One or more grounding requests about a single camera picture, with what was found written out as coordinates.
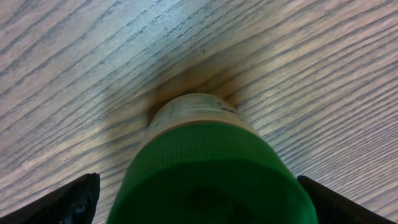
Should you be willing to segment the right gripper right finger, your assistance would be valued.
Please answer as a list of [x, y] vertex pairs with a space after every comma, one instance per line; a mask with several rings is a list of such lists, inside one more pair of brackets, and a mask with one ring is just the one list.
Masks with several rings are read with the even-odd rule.
[[311, 198], [320, 224], [396, 224], [304, 175], [297, 180]]

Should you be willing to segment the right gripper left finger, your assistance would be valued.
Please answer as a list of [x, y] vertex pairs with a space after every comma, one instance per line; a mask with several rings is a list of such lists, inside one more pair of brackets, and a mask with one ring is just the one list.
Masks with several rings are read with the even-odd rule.
[[1, 224], [91, 224], [100, 196], [100, 175], [85, 174], [1, 217]]

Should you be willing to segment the green lid jar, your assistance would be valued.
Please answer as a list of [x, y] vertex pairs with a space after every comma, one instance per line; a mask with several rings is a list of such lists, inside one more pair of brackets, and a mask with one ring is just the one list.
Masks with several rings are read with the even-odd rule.
[[109, 223], [316, 223], [310, 197], [232, 107], [194, 93], [151, 121]]

